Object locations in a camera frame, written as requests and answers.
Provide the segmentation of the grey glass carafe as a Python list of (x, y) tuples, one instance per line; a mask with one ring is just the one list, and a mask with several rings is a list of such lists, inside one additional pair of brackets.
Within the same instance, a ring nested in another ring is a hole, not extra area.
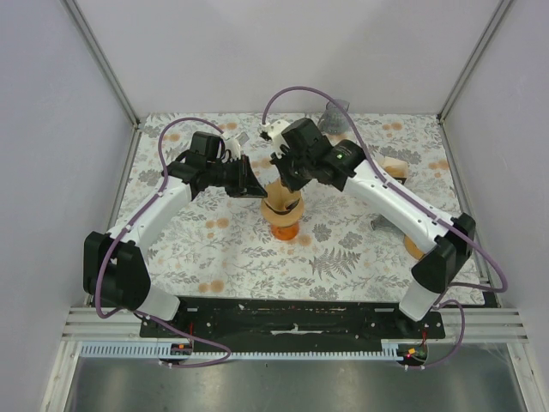
[(337, 99), (335, 103), (332, 101), (327, 102), (325, 111), (317, 123), (318, 129), (322, 133), (327, 135), (340, 135), (350, 128), (345, 115), (337, 106), (341, 106), (342, 109), (347, 112), (350, 103), (346, 100), (339, 99)]

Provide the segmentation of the brown paper coffee filter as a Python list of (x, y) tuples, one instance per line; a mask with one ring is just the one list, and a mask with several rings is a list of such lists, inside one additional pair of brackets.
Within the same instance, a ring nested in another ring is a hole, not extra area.
[(267, 207), (274, 212), (275, 209), (282, 209), (284, 204), (301, 199), (299, 191), (289, 191), (280, 179), (266, 185), (267, 197), (264, 199)]

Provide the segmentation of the wooden ring dripper stand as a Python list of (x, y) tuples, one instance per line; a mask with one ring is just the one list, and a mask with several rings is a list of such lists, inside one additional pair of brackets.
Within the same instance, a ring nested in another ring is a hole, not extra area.
[(269, 223), (279, 227), (290, 227), (296, 223), (305, 212), (305, 202), (301, 195), (283, 199), (278, 208), (268, 202), (261, 201), (262, 217)]

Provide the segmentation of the orange glass carafe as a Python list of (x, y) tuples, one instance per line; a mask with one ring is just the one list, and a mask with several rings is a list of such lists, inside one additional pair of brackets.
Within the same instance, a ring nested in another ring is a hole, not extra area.
[(272, 225), (270, 227), (271, 233), (278, 240), (288, 241), (294, 239), (299, 233), (299, 223), (295, 222), (290, 226), (282, 227)]

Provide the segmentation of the orange coffee filter box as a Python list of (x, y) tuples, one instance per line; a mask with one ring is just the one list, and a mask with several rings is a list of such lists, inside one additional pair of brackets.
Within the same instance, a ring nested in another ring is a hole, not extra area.
[(378, 164), (392, 178), (402, 185), (406, 184), (409, 177), (409, 166), (406, 161), (384, 156), (378, 159)]

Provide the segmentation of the grey glass dripper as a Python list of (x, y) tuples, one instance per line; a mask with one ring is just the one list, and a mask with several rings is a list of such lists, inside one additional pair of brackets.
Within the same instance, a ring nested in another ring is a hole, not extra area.
[(398, 226), (385, 218), (383, 215), (377, 215), (374, 219), (371, 220), (371, 228), (373, 230), (391, 231), (395, 233), (400, 232)]

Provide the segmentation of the blue glass dripper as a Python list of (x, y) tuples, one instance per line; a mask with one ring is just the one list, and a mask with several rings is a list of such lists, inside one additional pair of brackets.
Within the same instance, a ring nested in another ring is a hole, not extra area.
[(299, 203), (300, 203), (300, 200), (297, 199), (291, 203), (284, 204), (282, 209), (275, 209), (274, 212), (277, 215), (288, 215), (299, 206)]

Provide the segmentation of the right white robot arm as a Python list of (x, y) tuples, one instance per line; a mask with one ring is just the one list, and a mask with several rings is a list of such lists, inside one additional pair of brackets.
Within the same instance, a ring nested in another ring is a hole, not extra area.
[(424, 316), (471, 257), (474, 219), (433, 207), (381, 170), (357, 143), (344, 139), (332, 144), (309, 118), (264, 124), (261, 136), (271, 142), (270, 162), (289, 191), (299, 191), (312, 180), (333, 186), (383, 215), (422, 251), (400, 311), (392, 318), (399, 336), (415, 336), (424, 327)]

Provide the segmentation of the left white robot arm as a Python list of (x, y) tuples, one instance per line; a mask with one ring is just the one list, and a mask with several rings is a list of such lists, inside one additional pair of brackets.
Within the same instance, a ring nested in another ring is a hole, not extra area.
[(189, 316), (180, 300), (153, 285), (146, 253), (166, 224), (209, 187), (229, 197), (265, 198), (250, 159), (221, 136), (197, 131), (190, 146), (163, 171), (159, 187), (126, 221), (84, 241), (83, 288), (95, 302), (160, 318), (167, 335), (182, 336)]

